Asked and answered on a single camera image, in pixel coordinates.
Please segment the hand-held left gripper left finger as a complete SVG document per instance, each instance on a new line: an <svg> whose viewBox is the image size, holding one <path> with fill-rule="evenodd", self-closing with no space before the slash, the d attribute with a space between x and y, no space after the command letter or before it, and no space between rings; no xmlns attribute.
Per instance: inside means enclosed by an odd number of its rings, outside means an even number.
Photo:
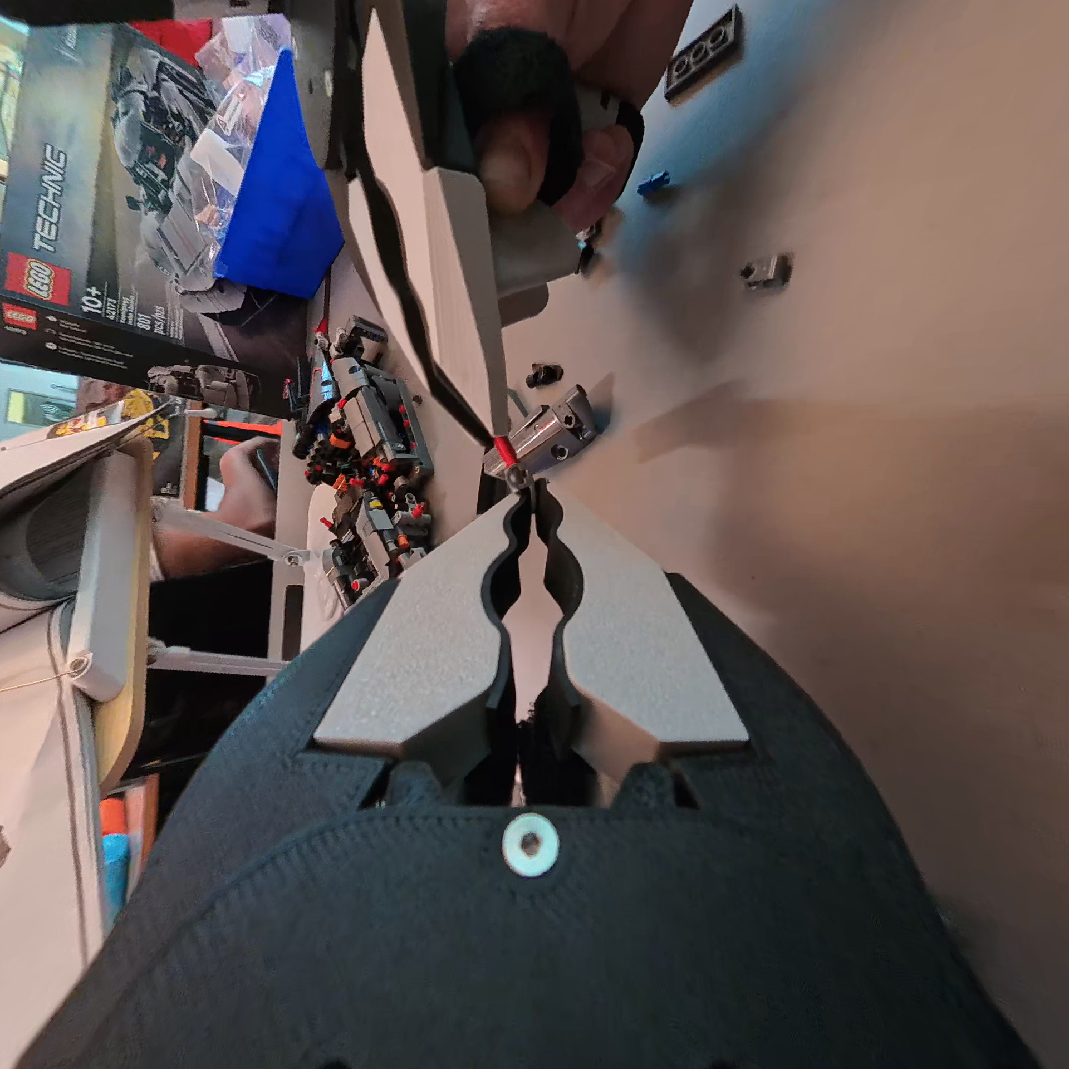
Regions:
<svg viewBox="0 0 1069 1069"><path fill-rule="evenodd" d="M531 495L501 500L385 585L367 641L316 728L331 751L423 761L441 782L512 779L516 684L504 616L520 594Z"/></svg>

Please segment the person's right hand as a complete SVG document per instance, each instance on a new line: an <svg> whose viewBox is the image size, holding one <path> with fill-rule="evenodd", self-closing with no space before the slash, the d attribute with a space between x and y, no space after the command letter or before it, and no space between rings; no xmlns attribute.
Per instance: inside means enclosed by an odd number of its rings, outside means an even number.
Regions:
<svg viewBox="0 0 1069 1069"><path fill-rule="evenodd" d="M446 43L459 59L498 30L553 39L582 85L641 109L657 87L692 10L690 1L448 1ZM490 210L517 216L540 196L552 152L553 107L515 96L489 104L475 135L478 175ZM574 182L553 210L572 231L602 219L624 191L638 154L629 128L583 133Z"/></svg>

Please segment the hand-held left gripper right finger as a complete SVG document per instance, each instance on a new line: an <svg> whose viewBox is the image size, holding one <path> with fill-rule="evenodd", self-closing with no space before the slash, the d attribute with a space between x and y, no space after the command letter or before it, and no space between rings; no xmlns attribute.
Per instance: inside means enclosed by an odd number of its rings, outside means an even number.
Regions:
<svg viewBox="0 0 1069 1069"><path fill-rule="evenodd" d="M539 705L555 752L627 773L745 748L750 733L662 566L546 481L536 527L562 613Z"/></svg>

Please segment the grey lego car model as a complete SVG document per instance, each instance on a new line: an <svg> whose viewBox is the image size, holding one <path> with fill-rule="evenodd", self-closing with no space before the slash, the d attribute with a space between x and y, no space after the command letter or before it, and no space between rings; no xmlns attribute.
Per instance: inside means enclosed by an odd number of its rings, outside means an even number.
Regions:
<svg viewBox="0 0 1069 1069"><path fill-rule="evenodd" d="M382 328L354 315L334 337L328 318L310 355L286 384L294 420L292 453L306 482L322 490L312 534L328 604L347 611L433 548L427 488L434 463L417 397L380 360Z"/></svg>

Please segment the crumpled clear plastic bags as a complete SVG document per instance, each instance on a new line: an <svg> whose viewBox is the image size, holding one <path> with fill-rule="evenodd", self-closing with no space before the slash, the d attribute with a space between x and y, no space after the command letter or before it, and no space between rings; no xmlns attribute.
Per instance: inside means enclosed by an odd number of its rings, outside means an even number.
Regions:
<svg viewBox="0 0 1069 1069"><path fill-rule="evenodd" d="M196 53L216 110L191 149L191 202L198 229L221 247L230 229L277 63L292 45L279 12L226 17Z"/></svg>

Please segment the orange and blue object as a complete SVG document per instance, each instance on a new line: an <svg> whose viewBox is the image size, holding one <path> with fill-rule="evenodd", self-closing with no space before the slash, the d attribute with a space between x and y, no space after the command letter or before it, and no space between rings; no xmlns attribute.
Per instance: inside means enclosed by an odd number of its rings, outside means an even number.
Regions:
<svg viewBox="0 0 1069 1069"><path fill-rule="evenodd" d="M156 843L160 812L157 773L121 785L100 805L102 915L110 931L130 901Z"/></svg>

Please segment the black lego set box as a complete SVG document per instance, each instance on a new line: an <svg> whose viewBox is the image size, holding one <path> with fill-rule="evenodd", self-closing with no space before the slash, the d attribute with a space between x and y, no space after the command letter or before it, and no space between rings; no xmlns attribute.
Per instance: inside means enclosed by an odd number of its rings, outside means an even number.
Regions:
<svg viewBox="0 0 1069 1069"><path fill-rule="evenodd" d="M284 418L306 300L233 282L222 86L137 25L3 16L3 360Z"/></svg>

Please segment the lego instruction booklet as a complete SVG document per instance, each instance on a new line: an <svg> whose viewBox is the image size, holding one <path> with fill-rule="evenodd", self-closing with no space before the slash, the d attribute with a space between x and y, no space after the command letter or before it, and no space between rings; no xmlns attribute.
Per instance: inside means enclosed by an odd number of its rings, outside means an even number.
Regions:
<svg viewBox="0 0 1069 1069"><path fill-rule="evenodd" d="M98 954L104 857L93 711L68 672L90 465L166 406L3 443L2 1065Z"/></svg>

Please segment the dark grey holed lego plate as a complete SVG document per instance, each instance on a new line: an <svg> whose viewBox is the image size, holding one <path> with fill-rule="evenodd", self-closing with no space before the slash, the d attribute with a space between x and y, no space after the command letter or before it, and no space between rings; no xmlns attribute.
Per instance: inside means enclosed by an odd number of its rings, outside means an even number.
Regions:
<svg viewBox="0 0 1069 1069"><path fill-rule="evenodd" d="M674 53L665 71L665 99L675 101L735 62L742 51L744 37L741 7L732 3L723 15Z"/></svg>

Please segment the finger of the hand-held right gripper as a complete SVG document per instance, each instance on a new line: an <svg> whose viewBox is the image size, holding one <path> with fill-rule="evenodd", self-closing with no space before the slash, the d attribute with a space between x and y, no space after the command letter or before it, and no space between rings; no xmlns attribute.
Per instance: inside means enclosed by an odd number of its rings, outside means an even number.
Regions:
<svg viewBox="0 0 1069 1069"><path fill-rule="evenodd" d="M431 310L410 277L392 203L375 178L349 182L349 224L394 348L474 440L490 441L492 374L464 289L460 254L437 229L446 213L440 183L431 187L432 205L427 206L422 201L426 182L417 180L417 238L423 245L418 277Z"/></svg>
<svg viewBox="0 0 1069 1069"><path fill-rule="evenodd" d="M431 182L440 183L445 216L437 229L459 252L464 289L471 301L480 342L492 374L492 444L496 436L510 431L508 397L504 369L504 347L499 296L490 250L490 226L484 185L476 174L445 169L424 161L417 147L419 121L406 117L409 91L399 89L395 75L408 61L401 58L401 44L395 39L395 16L385 30L380 12L372 10L359 76L371 75L370 98L359 118L359 177L375 178L390 198L403 230L405 259L426 310L431 310L424 286L418 277L418 255L423 245L417 238L417 180L426 182L424 205L432 205Z"/></svg>

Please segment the white book stand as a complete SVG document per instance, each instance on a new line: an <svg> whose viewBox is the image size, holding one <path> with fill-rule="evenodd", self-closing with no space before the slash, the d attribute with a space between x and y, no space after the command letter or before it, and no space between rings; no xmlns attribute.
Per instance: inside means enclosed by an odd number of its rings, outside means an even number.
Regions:
<svg viewBox="0 0 1069 1069"><path fill-rule="evenodd" d="M88 516L74 598L68 672L93 711L100 791L111 794L125 777L146 723L147 675L205 672L274 677L287 661L166 645L151 636L151 556L157 527L210 539L302 570L312 552L226 524L204 511L152 495L152 449L130 436L95 460Z"/></svg>

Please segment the grey lego panel assembly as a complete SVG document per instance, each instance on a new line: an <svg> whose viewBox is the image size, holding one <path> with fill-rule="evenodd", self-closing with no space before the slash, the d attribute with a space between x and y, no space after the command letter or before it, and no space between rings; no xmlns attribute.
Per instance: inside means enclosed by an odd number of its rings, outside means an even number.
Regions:
<svg viewBox="0 0 1069 1069"><path fill-rule="evenodd" d="M520 467L531 477L546 477L574 459L601 435L597 412L583 385L577 384L554 404L543 404L510 435Z"/></svg>

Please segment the blue plastic bin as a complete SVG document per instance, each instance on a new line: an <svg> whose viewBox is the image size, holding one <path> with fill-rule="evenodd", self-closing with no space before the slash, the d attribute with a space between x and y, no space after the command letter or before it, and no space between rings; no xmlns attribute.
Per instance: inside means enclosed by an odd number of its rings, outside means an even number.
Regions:
<svg viewBox="0 0 1069 1069"><path fill-rule="evenodd" d="M344 247L328 178L303 121L291 48L275 63L216 275L312 299Z"/></svg>

